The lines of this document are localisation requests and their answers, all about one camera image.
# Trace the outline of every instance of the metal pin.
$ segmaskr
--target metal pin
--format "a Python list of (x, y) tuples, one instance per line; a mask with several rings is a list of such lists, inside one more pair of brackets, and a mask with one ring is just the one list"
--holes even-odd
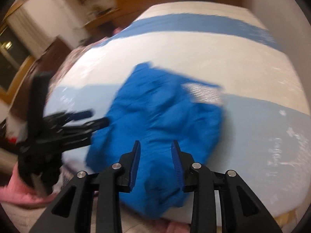
[(86, 172), (85, 171), (80, 171), (80, 172), (77, 173), (77, 177), (78, 178), (83, 178), (85, 176), (86, 176)]
[(192, 164), (192, 167), (194, 168), (194, 169), (200, 169), (201, 168), (201, 164), (200, 163), (193, 163)]
[(120, 169), (121, 166), (122, 166), (122, 165), (121, 165), (120, 163), (114, 163), (114, 164), (112, 165), (112, 168), (115, 169), (115, 170), (117, 170), (117, 169)]
[(236, 172), (233, 171), (233, 170), (229, 170), (229, 171), (227, 172), (227, 174), (228, 174), (230, 177), (235, 177), (235, 176), (236, 176)]

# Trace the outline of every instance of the beige curtain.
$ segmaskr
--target beige curtain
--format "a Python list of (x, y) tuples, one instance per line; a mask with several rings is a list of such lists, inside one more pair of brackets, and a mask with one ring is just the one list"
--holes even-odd
[(19, 40), (23, 42), (36, 59), (41, 57), (54, 40), (36, 24), (23, 6), (20, 6), (8, 16), (6, 21)]

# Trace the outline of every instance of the blue stripe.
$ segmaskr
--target blue stripe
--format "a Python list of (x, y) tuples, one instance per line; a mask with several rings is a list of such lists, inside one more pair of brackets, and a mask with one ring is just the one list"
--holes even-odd
[(133, 22), (129, 27), (95, 47), (104, 46), (111, 40), (137, 36), (150, 32), (185, 31), (210, 32), (247, 38), (280, 50), (269, 31), (243, 21), (217, 15), (170, 14)]

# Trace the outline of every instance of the white stripe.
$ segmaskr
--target white stripe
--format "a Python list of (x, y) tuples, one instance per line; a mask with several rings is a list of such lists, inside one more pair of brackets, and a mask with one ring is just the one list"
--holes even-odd
[(116, 39), (86, 52), (60, 85), (121, 84), (138, 63), (215, 83), (224, 93), (277, 103), (309, 114), (287, 56), (249, 39), (201, 32), (153, 32)]
[(181, 13), (224, 16), (266, 29), (262, 22), (248, 9), (212, 2), (174, 2), (158, 4), (147, 9), (136, 20)]

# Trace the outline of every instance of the blue garment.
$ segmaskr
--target blue garment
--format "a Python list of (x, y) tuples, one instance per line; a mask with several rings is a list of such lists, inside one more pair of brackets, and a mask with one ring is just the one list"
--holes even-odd
[(148, 63), (137, 65), (106, 115), (110, 127), (92, 137), (86, 163), (95, 172), (118, 162), (135, 140), (140, 141), (136, 185), (130, 194), (120, 193), (120, 200), (150, 219), (181, 207), (187, 197), (175, 177), (172, 141), (178, 140), (182, 151), (205, 163), (220, 135), (221, 107), (192, 102), (182, 85), (193, 82)]

